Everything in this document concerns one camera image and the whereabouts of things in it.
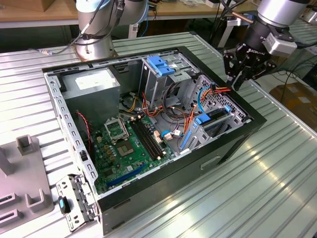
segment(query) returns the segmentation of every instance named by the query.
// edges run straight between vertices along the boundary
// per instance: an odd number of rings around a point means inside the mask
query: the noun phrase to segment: red cable
[[[89,132],[89,126],[88,126],[88,122],[86,120],[86,118],[84,117],[84,115],[82,115],[80,112],[76,112],[79,116],[81,116],[81,118],[84,120],[84,123],[86,124],[86,128],[87,128],[87,133],[88,133],[88,141],[89,141],[89,152],[91,150],[91,141],[90,141],[90,132]]]

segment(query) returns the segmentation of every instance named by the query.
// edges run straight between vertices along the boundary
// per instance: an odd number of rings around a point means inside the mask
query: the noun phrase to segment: blue latch
[[[148,57],[147,60],[160,76],[165,76],[165,75],[175,73],[175,70],[169,67],[166,61],[164,61],[159,56],[151,56],[151,57]]]
[[[231,107],[229,107],[228,105],[224,105],[224,108],[226,109],[227,112],[231,112]]]
[[[207,116],[206,114],[202,114],[196,117],[195,121],[198,123],[198,125],[201,125],[207,121],[210,121],[211,118]]]

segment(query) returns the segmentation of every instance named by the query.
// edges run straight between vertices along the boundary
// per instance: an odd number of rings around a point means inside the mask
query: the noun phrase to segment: ram slot
[[[151,134],[149,133],[149,131],[147,130],[145,125],[141,121],[137,121],[136,124],[139,126],[139,129],[142,130],[142,132],[145,135],[145,137],[149,140],[151,146],[153,146],[153,148],[155,149],[157,155],[162,157],[163,156],[163,152],[161,151],[161,149],[159,148],[157,143],[154,141],[153,137],[151,136]]]
[[[130,123],[131,128],[134,130],[134,132],[136,133],[136,135],[138,136],[139,140],[141,141],[141,143],[143,144],[143,146],[146,148],[147,152],[150,154],[150,157],[153,160],[156,160],[156,154],[155,151],[151,148],[150,144],[146,141],[146,139],[143,137],[143,134],[140,132],[138,126],[135,124],[135,122]]]

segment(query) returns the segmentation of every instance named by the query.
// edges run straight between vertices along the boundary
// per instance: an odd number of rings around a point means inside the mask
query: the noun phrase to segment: metal work table
[[[120,55],[187,46],[221,78],[222,57],[190,33],[114,42]],[[36,135],[55,208],[1,237],[101,237],[97,222],[70,234],[55,183],[76,172],[55,119],[41,68],[77,62],[72,50],[0,55],[0,144]],[[123,237],[307,237],[317,231],[317,134],[253,83],[239,94],[267,123],[227,162],[108,235]]]
[[[317,39],[317,26],[306,23],[305,21],[298,19],[293,25],[290,26],[290,32],[296,40],[310,44]],[[308,47],[307,51],[313,55],[317,55],[317,47]]]

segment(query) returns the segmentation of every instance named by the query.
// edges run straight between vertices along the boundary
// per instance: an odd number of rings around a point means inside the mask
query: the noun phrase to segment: motherboard
[[[148,117],[143,117],[138,122],[142,124],[142,128],[147,130],[143,131],[143,134],[140,134],[139,127],[136,129],[134,121],[121,121],[120,123],[118,120],[106,122],[105,127],[92,135],[95,142],[94,164],[99,175],[95,182],[98,194],[113,189],[139,174],[162,166],[175,156],[165,142],[162,141],[159,144],[155,140],[155,128]],[[128,137],[124,136],[124,139],[113,142],[113,138],[125,134],[125,129]],[[154,145],[147,144],[150,141],[160,149],[156,152],[158,154],[153,151]]]

